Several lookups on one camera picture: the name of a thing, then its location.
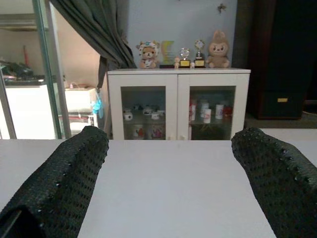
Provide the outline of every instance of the small figurine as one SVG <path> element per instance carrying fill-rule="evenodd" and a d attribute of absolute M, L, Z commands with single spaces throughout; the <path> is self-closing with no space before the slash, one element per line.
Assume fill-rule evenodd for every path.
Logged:
<path fill-rule="evenodd" d="M 159 43 L 156 41 L 146 41 L 143 43 L 141 41 L 140 44 L 136 46 L 136 48 L 139 50 L 139 55 L 142 56 L 139 67 L 156 68 L 158 63 L 156 57 L 159 54 Z"/>
<path fill-rule="evenodd" d="M 229 44 L 224 32 L 216 30 L 209 45 L 209 54 L 206 63 L 210 68 L 228 68 L 230 61 L 227 58 Z"/>
<path fill-rule="evenodd" d="M 174 68 L 179 68 L 180 58 L 178 56 L 175 57 L 174 62 Z"/>

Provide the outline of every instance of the glass cabinet door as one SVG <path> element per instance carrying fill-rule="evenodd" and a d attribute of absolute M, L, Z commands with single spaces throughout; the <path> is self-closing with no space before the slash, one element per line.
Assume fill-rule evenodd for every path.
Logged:
<path fill-rule="evenodd" d="M 243 129 L 248 74 L 178 77 L 178 139 L 230 140 Z"/>
<path fill-rule="evenodd" d="M 177 75 L 109 75 L 114 139 L 176 138 Z"/>

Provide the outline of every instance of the curtain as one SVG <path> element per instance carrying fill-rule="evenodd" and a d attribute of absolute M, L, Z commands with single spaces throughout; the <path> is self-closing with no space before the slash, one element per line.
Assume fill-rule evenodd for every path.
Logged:
<path fill-rule="evenodd" d="M 50 0 L 66 21 L 100 54 L 100 89 L 108 70 L 136 68 L 119 27 L 117 0 Z"/>

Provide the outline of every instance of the gold trophy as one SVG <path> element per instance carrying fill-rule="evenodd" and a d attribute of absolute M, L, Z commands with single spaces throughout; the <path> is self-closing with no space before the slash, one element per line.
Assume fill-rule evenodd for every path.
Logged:
<path fill-rule="evenodd" d="M 189 68 L 190 67 L 190 60 L 189 57 L 190 50 L 188 48 L 181 48 L 179 55 L 181 57 L 181 60 L 179 62 L 180 68 Z"/>
<path fill-rule="evenodd" d="M 203 40 L 196 40 L 195 41 L 195 47 L 198 50 L 195 58 L 195 68 L 205 68 L 205 57 L 202 53 L 202 50 L 205 46 L 205 43 Z"/>

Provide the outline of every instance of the white countertop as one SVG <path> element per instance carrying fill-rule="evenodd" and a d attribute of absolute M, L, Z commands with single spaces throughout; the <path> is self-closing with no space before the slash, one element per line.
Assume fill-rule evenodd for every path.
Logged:
<path fill-rule="evenodd" d="M 108 75 L 118 74 L 206 74 L 206 73 L 250 73 L 249 69 L 241 68 L 124 68 L 108 71 Z"/>
<path fill-rule="evenodd" d="M 60 142 L 0 140 L 0 209 Z M 293 144 L 315 158 L 316 141 Z M 230 141 L 109 147 L 80 238 L 275 237 Z"/>

